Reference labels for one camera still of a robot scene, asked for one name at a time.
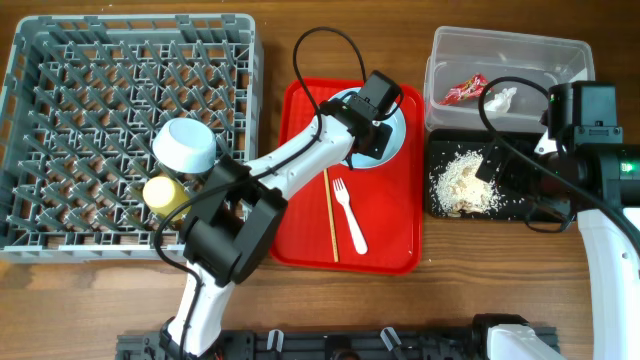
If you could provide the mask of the light blue plate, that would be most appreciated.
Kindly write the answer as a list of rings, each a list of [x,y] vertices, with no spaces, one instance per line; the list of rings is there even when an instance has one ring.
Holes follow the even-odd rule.
[[[363,154],[353,154],[351,164],[354,169],[372,169],[389,162],[402,148],[406,137],[406,121],[401,110],[397,110],[385,121],[374,121],[376,130],[385,130],[389,133],[389,139],[380,159]]]

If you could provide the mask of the wooden chopstick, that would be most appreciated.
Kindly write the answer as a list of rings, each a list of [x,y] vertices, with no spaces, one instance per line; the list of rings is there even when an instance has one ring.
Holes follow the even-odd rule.
[[[338,241],[337,241],[337,234],[336,234],[336,228],[335,228],[335,222],[334,222],[334,211],[333,211],[333,203],[332,203],[331,188],[330,188],[329,180],[330,179],[329,179],[328,169],[325,169],[323,171],[323,181],[324,181],[325,198],[326,198],[326,205],[327,205],[327,211],[328,211],[328,221],[329,221],[329,228],[330,228],[333,260],[335,263],[338,263],[340,261],[340,258],[339,258]]]

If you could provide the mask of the white plastic fork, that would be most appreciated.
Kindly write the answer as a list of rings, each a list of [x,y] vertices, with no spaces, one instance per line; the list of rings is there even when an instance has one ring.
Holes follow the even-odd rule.
[[[346,185],[341,178],[334,179],[332,185],[334,195],[345,212],[354,248],[359,255],[364,255],[368,252],[368,245],[351,208],[350,194]]]

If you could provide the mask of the food scraps pile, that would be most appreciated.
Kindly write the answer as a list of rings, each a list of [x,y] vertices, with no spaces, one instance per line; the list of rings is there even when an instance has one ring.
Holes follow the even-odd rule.
[[[436,208],[447,216],[489,214],[501,207],[502,195],[493,179],[476,177],[483,163],[478,151],[455,153],[452,160],[438,165],[439,174],[430,174],[432,199]]]

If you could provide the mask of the white napkin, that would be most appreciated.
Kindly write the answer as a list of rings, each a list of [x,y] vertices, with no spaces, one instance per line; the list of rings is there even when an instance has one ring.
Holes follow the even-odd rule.
[[[495,113],[507,113],[511,107],[511,101],[517,93],[516,87],[503,89],[494,96],[493,100],[484,104],[484,110]]]

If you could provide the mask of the red snack wrapper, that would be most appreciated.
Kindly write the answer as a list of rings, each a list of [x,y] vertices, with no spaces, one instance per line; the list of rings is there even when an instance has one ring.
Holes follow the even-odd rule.
[[[476,73],[465,82],[452,87],[439,102],[439,105],[449,106],[477,98],[488,83],[489,81],[484,75]]]

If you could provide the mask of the light green bowl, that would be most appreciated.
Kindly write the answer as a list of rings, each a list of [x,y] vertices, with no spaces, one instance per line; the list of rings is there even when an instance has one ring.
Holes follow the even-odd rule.
[[[192,118],[166,122],[152,143],[157,160],[171,170],[200,174],[209,171],[216,160],[214,133]]]

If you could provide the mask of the yellow plastic cup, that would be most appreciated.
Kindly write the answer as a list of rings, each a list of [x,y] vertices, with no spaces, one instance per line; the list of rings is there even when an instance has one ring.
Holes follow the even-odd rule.
[[[189,199],[184,187],[166,176],[149,179],[143,186],[142,195],[151,212],[161,220]]]

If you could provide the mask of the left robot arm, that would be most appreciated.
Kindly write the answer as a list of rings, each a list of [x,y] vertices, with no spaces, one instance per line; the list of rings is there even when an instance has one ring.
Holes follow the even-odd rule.
[[[236,285],[269,251],[288,201],[315,176],[354,154],[379,159],[392,136],[386,120],[404,100],[401,87],[379,71],[347,100],[314,106],[309,125],[271,153],[246,163],[229,156],[213,167],[205,186],[162,221],[187,213],[179,231],[187,283],[178,313],[160,332],[174,359],[199,359],[216,342]]]

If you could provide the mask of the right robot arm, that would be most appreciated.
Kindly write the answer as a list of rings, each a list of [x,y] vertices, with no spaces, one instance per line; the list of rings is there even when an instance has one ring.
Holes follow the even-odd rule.
[[[576,81],[543,89],[541,122],[554,144],[538,154],[499,132],[479,96],[493,138],[477,178],[529,200],[534,210],[576,223],[589,266],[596,359],[639,356],[639,147],[623,141],[612,84]]]

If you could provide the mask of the grey dishwasher rack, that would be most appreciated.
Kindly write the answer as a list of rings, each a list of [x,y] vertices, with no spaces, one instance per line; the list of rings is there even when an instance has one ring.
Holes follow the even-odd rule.
[[[253,159],[263,55],[247,14],[24,18],[1,86],[2,259],[155,259],[144,183],[205,183],[158,162],[157,133],[194,118],[217,156]]]

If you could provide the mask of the black plastic tray bin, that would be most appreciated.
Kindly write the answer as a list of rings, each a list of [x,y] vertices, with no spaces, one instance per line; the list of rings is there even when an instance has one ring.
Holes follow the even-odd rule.
[[[425,148],[423,207],[426,212],[438,218],[452,217],[441,206],[439,197],[436,195],[437,180],[445,173],[446,166],[457,157],[467,153],[482,155],[491,144],[491,135],[483,131],[438,129],[429,135]],[[557,217],[545,213],[540,208],[535,209],[531,203],[511,190],[499,190],[498,197],[496,208],[492,208],[486,213],[463,212],[460,217],[462,219],[515,222],[522,222],[528,219],[531,223],[561,223],[561,220]]]

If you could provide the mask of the red plastic tray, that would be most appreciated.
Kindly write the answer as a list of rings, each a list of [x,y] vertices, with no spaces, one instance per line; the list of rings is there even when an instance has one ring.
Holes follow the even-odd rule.
[[[335,263],[330,237],[323,175],[315,176],[290,200],[271,255],[290,266],[402,275],[411,272],[422,255],[424,102],[415,88],[402,88],[400,106],[406,137],[400,151],[372,169],[335,165],[329,181],[339,258]],[[359,255],[346,216],[336,201],[331,182],[341,178],[350,205],[368,245]]]

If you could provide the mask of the clear plastic bin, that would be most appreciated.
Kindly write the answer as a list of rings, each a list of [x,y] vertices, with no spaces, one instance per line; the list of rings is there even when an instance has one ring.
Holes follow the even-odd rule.
[[[528,79],[545,89],[593,80],[591,47],[579,40],[492,30],[439,27],[427,60],[423,96],[428,130],[482,130],[475,99],[442,105],[451,88],[481,74]]]

